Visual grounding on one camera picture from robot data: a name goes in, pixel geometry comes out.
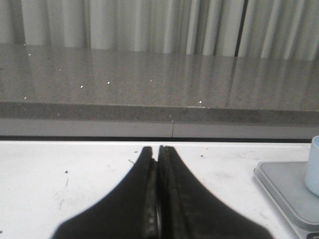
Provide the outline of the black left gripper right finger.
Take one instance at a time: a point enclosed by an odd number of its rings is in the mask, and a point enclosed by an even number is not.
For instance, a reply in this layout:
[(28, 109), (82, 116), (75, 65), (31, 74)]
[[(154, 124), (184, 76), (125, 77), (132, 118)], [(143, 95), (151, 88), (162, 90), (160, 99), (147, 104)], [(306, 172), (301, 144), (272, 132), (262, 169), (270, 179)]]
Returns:
[(161, 146), (158, 196), (163, 239), (269, 239), (261, 225), (211, 194), (184, 164), (174, 147)]

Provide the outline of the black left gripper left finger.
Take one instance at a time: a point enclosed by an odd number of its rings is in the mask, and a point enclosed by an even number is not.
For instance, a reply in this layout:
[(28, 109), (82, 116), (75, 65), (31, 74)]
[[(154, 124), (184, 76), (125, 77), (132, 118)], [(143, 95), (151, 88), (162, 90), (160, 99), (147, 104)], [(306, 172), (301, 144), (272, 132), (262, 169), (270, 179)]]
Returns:
[(157, 162), (144, 147), (127, 175), (98, 203), (62, 223), (54, 239), (157, 239)]

